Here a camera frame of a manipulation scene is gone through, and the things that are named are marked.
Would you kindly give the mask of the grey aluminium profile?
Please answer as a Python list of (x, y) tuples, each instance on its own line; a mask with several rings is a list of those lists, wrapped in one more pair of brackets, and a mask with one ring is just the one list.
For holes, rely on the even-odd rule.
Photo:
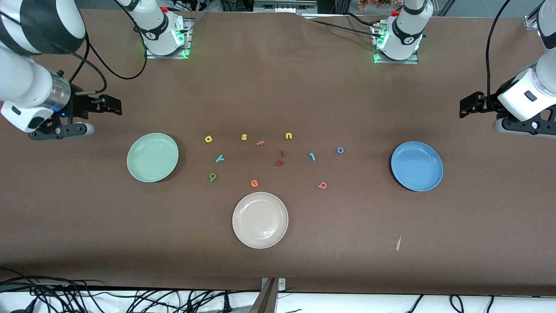
[(276, 303), (280, 287), (278, 278), (262, 279), (262, 288), (249, 313), (276, 313)]

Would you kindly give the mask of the orange artificial flowers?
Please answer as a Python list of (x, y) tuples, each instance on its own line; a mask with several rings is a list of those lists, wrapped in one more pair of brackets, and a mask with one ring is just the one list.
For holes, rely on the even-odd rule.
[(366, 10), (397, 10), (404, 0), (357, 0), (359, 11)]

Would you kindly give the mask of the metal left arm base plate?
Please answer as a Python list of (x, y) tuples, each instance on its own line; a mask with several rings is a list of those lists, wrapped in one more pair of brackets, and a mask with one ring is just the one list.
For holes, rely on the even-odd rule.
[(387, 36), (387, 24), (383, 23), (387, 20), (379, 20), (378, 22), (374, 22), (370, 26), (370, 30), (372, 34), (377, 34), (377, 37), (373, 38), (373, 53), (374, 53), (374, 63), (387, 63), (387, 64), (395, 64), (395, 65), (418, 65), (418, 55), (417, 50), (415, 50), (412, 55), (408, 59), (404, 60), (395, 60), (387, 57), (384, 52), (380, 49), (381, 46), (384, 45)]

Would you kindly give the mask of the beige plate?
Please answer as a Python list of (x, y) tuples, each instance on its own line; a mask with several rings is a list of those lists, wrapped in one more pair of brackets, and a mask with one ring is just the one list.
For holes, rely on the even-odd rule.
[(247, 247), (260, 250), (280, 242), (287, 232), (289, 216), (278, 196), (255, 192), (238, 202), (231, 221), (238, 240)]

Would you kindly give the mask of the small metal bracket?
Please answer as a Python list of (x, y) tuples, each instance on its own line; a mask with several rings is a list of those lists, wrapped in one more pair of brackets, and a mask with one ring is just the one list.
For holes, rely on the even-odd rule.
[[(268, 277), (263, 277), (261, 280), (261, 290), (264, 288), (264, 286), (266, 285), (266, 283), (270, 280), (270, 278)], [(279, 292), (284, 292), (286, 290), (286, 278), (285, 277), (278, 277), (275, 278), (275, 280), (278, 282), (278, 291)]]

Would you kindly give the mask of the silver metal box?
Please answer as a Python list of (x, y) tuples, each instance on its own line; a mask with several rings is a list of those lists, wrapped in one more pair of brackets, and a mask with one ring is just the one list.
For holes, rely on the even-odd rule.
[(317, 0), (254, 0), (253, 12), (317, 14)]

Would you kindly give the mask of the blue plate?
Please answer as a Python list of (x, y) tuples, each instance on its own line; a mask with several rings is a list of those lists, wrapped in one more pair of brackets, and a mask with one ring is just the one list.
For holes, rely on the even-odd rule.
[(427, 192), (441, 183), (443, 161), (431, 146), (421, 141), (407, 141), (392, 152), (391, 172), (407, 190)]

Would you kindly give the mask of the green plate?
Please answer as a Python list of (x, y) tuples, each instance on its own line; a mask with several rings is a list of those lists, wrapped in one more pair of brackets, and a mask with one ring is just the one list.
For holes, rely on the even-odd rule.
[(126, 157), (131, 176), (144, 183), (167, 178), (179, 162), (179, 147), (165, 133), (148, 133), (133, 143)]

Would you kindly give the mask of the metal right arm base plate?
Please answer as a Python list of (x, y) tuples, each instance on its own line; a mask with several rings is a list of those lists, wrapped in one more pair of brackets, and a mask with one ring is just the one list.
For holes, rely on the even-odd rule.
[(156, 55), (147, 45), (147, 59), (186, 60), (189, 58), (195, 19), (178, 16), (175, 20), (178, 20), (178, 24), (173, 27), (176, 50), (168, 55)]

